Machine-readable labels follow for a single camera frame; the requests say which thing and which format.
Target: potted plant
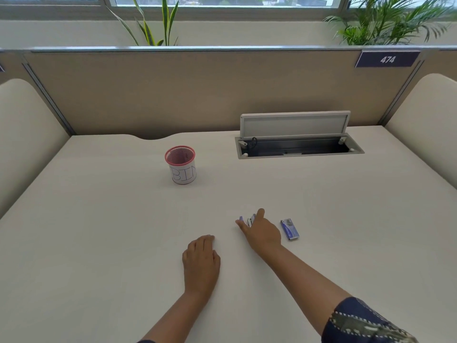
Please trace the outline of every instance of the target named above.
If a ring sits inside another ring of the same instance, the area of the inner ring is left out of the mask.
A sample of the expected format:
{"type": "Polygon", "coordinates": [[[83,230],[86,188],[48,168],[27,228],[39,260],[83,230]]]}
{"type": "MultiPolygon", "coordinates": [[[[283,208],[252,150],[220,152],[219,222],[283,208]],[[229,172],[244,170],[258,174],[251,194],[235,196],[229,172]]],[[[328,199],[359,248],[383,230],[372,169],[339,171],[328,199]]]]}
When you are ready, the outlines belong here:
{"type": "MultiPolygon", "coordinates": [[[[163,20],[163,25],[164,25],[164,37],[165,38],[162,40],[159,40],[159,41],[155,41],[154,37],[152,36],[151,29],[148,26],[148,24],[146,23],[146,19],[144,17],[144,12],[141,9],[141,7],[138,5],[137,0],[134,0],[134,4],[135,4],[137,10],[140,12],[141,16],[143,17],[143,23],[140,23],[138,21],[138,19],[136,19],[136,18],[135,18],[135,20],[136,20],[138,26],[140,27],[141,32],[143,33],[148,45],[162,45],[162,44],[169,45],[171,26],[173,25],[174,16],[176,15],[176,11],[178,11],[179,0],[176,2],[176,5],[174,6],[171,13],[169,12],[169,9],[168,9],[167,0],[162,0],[162,20],[163,20]]],[[[118,17],[112,10],[110,10],[110,12],[113,13],[114,16],[122,23],[124,28],[129,32],[130,36],[132,36],[132,38],[134,39],[135,44],[139,45],[137,39],[134,36],[134,33],[129,28],[127,23],[125,21],[123,21],[120,17],[118,17]]],[[[177,40],[178,40],[178,38],[176,38],[174,40],[173,45],[176,44],[177,40]]]]}
{"type": "Polygon", "coordinates": [[[425,0],[414,7],[416,0],[352,0],[357,4],[354,17],[330,16],[323,21],[339,22],[341,36],[348,45],[409,44],[420,30],[426,31],[425,42],[438,38],[449,25],[438,23],[453,10],[452,0],[425,0]]]}

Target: window frame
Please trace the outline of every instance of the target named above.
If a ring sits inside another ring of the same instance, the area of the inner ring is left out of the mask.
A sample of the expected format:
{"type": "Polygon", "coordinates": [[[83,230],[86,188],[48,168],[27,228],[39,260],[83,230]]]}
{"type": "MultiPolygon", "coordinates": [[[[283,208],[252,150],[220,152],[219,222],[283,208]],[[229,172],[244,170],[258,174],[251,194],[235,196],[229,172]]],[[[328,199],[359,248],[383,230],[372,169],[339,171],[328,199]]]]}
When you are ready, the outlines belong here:
{"type": "MultiPolygon", "coordinates": [[[[180,6],[180,21],[322,21],[343,15],[349,0],[335,0],[338,7],[180,6]]],[[[135,7],[112,6],[110,0],[0,0],[0,20],[124,20],[138,17],[135,7]]],[[[146,19],[162,21],[157,6],[142,6],[146,19]]]]}

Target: desk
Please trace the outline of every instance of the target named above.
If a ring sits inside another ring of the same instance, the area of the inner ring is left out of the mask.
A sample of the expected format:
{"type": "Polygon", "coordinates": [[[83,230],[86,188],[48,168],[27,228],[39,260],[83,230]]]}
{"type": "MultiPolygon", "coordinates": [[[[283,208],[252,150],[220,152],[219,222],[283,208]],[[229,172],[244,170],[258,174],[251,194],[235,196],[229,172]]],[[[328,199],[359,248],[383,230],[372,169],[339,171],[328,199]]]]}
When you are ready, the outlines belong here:
{"type": "Polygon", "coordinates": [[[234,221],[292,218],[283,245],[420,342],[454,342],[457,191],[381,126],[365,154],[239,160],[238,132],[72,137],[0,221],[0,342],[135,342],[182,293],[181,252],[216,236],[219,282],[188,342],[317,343],[234,221]],[[196,150],[174,184],[165,151],[196,150]]]}

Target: sleeve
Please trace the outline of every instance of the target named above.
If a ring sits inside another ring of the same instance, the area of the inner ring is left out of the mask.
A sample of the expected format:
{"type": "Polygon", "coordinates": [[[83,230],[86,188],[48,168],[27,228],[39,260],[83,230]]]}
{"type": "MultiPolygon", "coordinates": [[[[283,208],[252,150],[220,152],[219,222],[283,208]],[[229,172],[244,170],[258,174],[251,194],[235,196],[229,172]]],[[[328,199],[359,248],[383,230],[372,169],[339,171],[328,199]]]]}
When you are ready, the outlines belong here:
{"type": "Polygon", "coordinates": [[[399,342],[418,343],[355,297],[348,297],[335,308],[322,333],[322,343],[399,342]]]}

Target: forearm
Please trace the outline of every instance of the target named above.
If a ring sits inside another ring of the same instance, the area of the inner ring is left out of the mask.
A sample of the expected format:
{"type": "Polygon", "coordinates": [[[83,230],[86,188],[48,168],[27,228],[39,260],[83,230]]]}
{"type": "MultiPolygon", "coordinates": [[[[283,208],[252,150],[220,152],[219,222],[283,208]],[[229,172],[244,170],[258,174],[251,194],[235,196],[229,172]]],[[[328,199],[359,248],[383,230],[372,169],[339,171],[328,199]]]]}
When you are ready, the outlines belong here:
{"type": "Polygon", "coordinates": [[[335,307],[351,295],[283,246],[260,256],[285,285],[311,325],[322,335],[335,307]]]}
{"type": "Polygon", "coordinates": [[[206,301],[184,293],[143,337],[156,343],[183,343],[206,301]]]}

